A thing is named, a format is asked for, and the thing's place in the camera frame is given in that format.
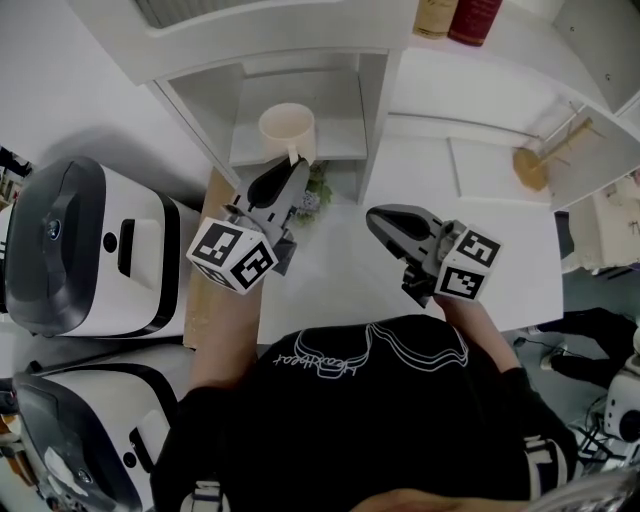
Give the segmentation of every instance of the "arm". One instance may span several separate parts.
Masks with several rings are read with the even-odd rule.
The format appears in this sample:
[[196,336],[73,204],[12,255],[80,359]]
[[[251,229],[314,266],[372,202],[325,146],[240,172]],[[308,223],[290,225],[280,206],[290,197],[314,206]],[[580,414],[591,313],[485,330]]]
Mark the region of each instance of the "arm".
[[531,388],[529,377],[514,350],[500,334],[484,307],[478,302],[440,296],[435,299],[444,310],[447,322],[489,354],[502,373],[507,406],[523,440],[553,440],[565,457],[567,476],[571,478],[578,456],[574,435]]
[[217,478],[223,418],[236,400],[232,389],[256,359],[262,284],[244,296],[208,281],[201,286],[198,315],[190,318],[199,333],[191,391],[151,473],[158,512],[180,510],[198,480]]
[[191,368],[191,389],[234,388],[256,360],[262,283],[247,295],[218,287],[218,300],[208,303],[207,329],[198,341]]
[[447,322],[489,354],[501,373],[521,367],[511,345],[482,304],[442,296],[435,297],[435,301],[444,311]]

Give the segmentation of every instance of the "black pants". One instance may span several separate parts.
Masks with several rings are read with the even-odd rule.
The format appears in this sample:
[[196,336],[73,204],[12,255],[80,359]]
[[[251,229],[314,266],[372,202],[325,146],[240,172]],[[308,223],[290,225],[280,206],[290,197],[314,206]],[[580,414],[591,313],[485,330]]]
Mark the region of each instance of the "black pants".
[[636,324],[606,309],[571,311],[564,318],[539,325],[543,332],[579,334],[596,340],[609,359],[588,359],[575,356],[554,356],[551,367],[572,379],[584,380],[608,389],[613,377],[633,355],[633,334]]

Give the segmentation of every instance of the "black shirt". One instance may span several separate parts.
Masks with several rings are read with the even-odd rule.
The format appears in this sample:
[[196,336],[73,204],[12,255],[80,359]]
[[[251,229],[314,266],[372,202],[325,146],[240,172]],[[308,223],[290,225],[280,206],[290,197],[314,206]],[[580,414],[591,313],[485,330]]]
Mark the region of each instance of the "black shirt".
[[211,479],[234,512],[348,511],[398,488],[528,500],[534,438],[573,473],[575,439],[524,370],[407,316],[291,334],[239,389],[190,392],[151,483],[158,512]]

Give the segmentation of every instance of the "small plant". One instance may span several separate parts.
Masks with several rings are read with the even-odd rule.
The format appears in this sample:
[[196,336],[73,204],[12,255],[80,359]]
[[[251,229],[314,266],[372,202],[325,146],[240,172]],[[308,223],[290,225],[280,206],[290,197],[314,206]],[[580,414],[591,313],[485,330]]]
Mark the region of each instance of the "small plant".
[[298,204],[296,223],[299,226],[308,226],[318,216],[325,206],[331,203],[333,192],[327,185],[327,167],[329,162],[324,160],[311,166],[309,181],[304,195]]

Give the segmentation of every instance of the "white wall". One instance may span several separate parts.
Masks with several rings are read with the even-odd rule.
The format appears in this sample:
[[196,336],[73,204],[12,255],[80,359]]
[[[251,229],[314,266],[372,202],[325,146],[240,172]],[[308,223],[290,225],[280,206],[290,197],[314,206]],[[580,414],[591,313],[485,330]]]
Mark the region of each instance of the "white wall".
[[211,169],[64,0],[0,0],[0,144],[37,166],[84,154],[188,201]]

